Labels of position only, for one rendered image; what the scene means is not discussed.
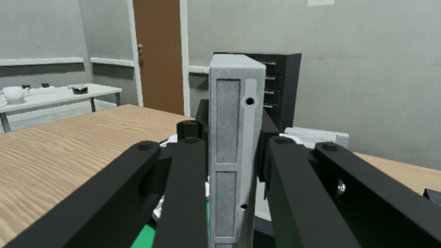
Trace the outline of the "black-framed status display screen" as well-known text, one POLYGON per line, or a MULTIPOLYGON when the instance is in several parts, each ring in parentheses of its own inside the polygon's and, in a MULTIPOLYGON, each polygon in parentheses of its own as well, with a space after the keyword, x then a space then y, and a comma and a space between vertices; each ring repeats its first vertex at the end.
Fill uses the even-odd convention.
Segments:
MULTIPOLYGON (((159 142, 161 144, 161 147, 162 146, 166 146, 168 140, 169 140, 169 138, 165 139, 164 141, 159 142)), ((208 202, 209 201, 209 179, 208 179, 208 182, 206 182, 206 184, 207 184, 207 202, 208 202)), ((163 201, 163 199, 162 199, 162 201, 163 201)), ((159 212, 160 212, 162 201, 158 204, 158 206, 155 209, 154 213, 150 217, 150 220, 154 223, 155 226, 157 224, 158 215, 159 215, 159 212)))

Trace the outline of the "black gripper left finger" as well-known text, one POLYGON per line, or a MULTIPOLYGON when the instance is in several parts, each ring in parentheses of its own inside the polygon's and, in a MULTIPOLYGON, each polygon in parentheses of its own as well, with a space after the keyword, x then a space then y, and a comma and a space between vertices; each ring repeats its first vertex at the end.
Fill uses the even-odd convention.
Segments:
POLYGON ((131 145, 1 248, 131 248, 163 198, 151 248, 209 248, 209 99, 166 146, 131 145))

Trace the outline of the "green mat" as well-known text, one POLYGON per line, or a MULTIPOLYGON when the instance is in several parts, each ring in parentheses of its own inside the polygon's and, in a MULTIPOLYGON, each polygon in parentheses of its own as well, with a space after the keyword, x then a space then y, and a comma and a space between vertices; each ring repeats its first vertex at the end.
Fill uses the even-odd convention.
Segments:
MULTIPOLYGON (((209 231, 209 201, 207 202, 207 215, 208 215, 208 231, 209 231)), ((144 226, 141 234, 136 239, 131 248, 151 248, 152 241, 154 238, 156 226, 149 219, 147 224, 144 226)))

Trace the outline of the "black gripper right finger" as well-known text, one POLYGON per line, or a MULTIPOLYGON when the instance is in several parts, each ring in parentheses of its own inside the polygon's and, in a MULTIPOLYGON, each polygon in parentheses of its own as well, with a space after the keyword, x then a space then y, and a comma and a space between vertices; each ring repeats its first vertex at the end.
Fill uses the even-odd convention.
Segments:
POLYGON ((264 108, 258 179, 276 248, 441 248, 439 205, 339 144, 280 134, 264 108))

